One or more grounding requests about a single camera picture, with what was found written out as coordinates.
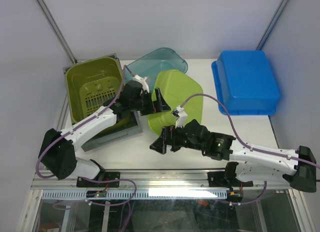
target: blue plastic container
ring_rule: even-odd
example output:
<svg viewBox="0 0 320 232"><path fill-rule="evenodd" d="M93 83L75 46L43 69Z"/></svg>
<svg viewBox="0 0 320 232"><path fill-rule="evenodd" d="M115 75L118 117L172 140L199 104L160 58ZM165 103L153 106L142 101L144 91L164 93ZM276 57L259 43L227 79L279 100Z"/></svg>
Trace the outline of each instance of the blue plastic container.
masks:
<svg viewBox="0 0 320 232"><path fill-rule="evenodd" d="M149 89L152 93L158 74L162 71L178 70L186 73L187 62L171 48L158 48L130 63L128 68L141 77L150 77ZM132 80L130 73L125 73L125 81Z"/></svg>
<svg viewBox="0 0 320 232"><path fill-rule="evenodd" d="M217 98L230 115L276 112L280 92L263 51L223 51L211 67ZM226 114L220 105L219 110Z"/></svg>

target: lime green container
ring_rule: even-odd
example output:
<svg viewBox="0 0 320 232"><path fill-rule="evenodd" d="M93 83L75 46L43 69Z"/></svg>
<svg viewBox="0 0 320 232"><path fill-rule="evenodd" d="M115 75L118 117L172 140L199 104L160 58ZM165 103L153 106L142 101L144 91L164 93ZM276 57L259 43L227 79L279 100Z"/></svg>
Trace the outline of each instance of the lime green container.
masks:
<svg viewBox="0 0 320 232"><path fill-rule="evenodd" d="M121 84L121 67L111 57L79 63L66 73L71 122L78 123L94 113L105 101L116 96ZM122 119L101 133L125 126L130 117Z"/></svg>
<svg viewBox="0 0 320 232"><path fill-rule="evenodd" d="M171 107L171 111L149 114L148 124L150 129L160 135L162 127L176 124L176 119L171 114L177 106L181 105L188 97L203 93L201 86L192 78L176 69L162 71L159 73L155 88L160 88L164 100ZM152 100L156 100L155 91L152 93ZM201 123L204 98L196 96L189 100L183 107L188 114L186 124L196 119Z"/></svg>

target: white table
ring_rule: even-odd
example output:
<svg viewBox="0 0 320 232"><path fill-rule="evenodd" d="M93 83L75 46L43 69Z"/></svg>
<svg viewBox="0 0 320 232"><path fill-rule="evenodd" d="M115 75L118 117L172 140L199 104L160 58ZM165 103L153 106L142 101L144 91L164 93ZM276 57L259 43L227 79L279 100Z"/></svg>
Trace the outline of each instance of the white table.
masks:
<svg viewBox="0 0 320 232"><path fill-rule="evenodd" d="M214 59L189 59L187 75L197 81L205 94L217 97L211 64ZM128 65L131 61L121 61ZM254 144L277 147L274 133L266 115L233 116L234 126L240 137ZM96 160L105 169L215 169L222 168L227 161L216 161L204 157L201 151L182 148L173 153L169 149L162 155L149 149L158 136L148 126L148 116L140 116L143 133L111 142L97 149L76 152L83 159ZM212 132L233 135L227 116L221 114L216 102L203 100L202 125ZM65 127L71 126L70 115Z"/></svg>

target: white wall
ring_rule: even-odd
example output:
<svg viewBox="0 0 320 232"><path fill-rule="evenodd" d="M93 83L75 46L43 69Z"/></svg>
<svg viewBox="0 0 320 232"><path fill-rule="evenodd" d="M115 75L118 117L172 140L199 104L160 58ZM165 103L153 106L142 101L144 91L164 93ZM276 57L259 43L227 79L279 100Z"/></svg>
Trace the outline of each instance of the white wall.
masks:
<svg viewBox="0 0 320 232"><path fill-rule="evenodd" d="M69 65L34 0L0 0L0 231L16 232Z"/></svg>
<svg viewBox="0 0 320 232"><path fill-rule="evenodd" d="M320 163L320 0L291 0L263 49L282 93L271 117L279 145L305 145ZM320 231L320 186L305 193Z"/></svg>
<svg viewBox="0 0 320 232"><path fill-rule="evenodd" d="M255 50L281 0L44 0L78 59Z"/></svg>

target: glass panel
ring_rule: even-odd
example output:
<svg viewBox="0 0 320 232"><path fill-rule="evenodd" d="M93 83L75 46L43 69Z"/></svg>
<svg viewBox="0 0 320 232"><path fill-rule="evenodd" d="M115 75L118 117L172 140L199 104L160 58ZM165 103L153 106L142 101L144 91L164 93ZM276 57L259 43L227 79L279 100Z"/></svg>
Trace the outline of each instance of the glass panel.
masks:
<svg viewBox="0 0 320 232"><path fill-rule="evenodd" d="M261 190L244 191L244 201ZM117 204L124 200L94 200ZM286 193L268 193L261 201L240 206L214 199L135 199L123 206L85 201L41 201L33 231L40 232L298 232Z"/></svg>

